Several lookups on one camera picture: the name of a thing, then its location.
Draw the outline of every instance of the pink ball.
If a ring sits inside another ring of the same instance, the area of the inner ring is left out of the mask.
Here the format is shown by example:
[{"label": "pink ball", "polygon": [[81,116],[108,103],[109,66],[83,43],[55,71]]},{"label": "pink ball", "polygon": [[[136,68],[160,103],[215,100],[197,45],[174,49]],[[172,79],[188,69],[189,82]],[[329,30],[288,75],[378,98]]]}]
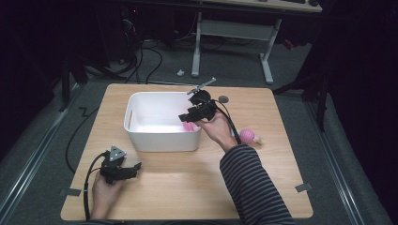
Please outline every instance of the pink ball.
[{"label": "pink ball", "polygon": [[251,143],[254,139],[254,132],[251,129],[242,129],[239,133],[240,140],[243,143]]}]

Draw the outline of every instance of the person's right hand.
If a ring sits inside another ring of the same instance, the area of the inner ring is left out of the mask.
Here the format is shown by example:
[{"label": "person's right hand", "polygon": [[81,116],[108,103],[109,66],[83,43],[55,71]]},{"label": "person's right hand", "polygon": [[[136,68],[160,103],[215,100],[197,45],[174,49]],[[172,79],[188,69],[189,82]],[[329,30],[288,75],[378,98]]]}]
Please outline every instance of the person's right hand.
[{"label": "person's right hand", "polygon": [[211,140],[220,145],[225,153],[237,145],[237,140],[231,134],[227,118],[219,111],[216,111],[210,121],[199,120],[195,122],[195,125],[202,128]]}]

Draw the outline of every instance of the person's left hand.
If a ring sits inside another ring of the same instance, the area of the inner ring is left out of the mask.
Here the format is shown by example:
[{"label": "person's left hand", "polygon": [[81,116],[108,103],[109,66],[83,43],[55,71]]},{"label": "person's left hand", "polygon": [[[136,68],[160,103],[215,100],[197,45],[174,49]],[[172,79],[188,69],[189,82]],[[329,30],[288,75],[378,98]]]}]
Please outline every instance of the person's left hand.
[{"label": "person's left hand", "polygon": [[105,177],[97,172],[93,185],[93,211],[91,219],[106,219],[114,206],[120,189],[126,180],[115,181],[113,185],[106,183]]}]

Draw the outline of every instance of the hand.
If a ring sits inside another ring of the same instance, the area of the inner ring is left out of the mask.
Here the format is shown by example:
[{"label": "hand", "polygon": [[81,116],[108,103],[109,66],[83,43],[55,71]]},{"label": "hand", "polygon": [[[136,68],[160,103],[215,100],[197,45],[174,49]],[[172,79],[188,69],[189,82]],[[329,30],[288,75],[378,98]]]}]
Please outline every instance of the hand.
[{"label": "hand", "polygon": [[93,211],[91,219],[106,219],[114,206],[125,180],[115,181],[113,185],[106,183],[105,177],[97,172],[93,185]]},{"label": "hand", "polygon": [[225,153],[237,145],[237,140],[231,134],[227,118],[219,111],[216,111],[209,122],[199,120],[195,122],[195,125],[201,127],[211,140],[220,145]]}]

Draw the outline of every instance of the black tape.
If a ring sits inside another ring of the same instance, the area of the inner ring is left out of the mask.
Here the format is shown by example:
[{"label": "black tape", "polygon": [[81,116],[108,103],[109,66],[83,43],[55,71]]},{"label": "black tape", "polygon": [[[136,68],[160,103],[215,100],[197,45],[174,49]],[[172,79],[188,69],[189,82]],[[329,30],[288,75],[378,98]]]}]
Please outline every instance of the black tape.
[{"label": "black tape", "polygon": [[73,189],[73,188],[68,188],[68,189],[66,189],[66,188],[62,188],[62,189],[59,191],[59,196],[67,196],[67,195],[70,195],[70,196],[76,196],[76,197],[78,197],[78,196],[80,195],[81,192],[82,192],[82,191],[79,190],[79,189]]},{"label": "black tape", "polygon": [[296,186],[296,190],[298,192],[301,192],[301,191],[304,191],[304,190],[309,191],[312,188],[313,188],[313,186],[311,184],[309,184],[309,183]]}]

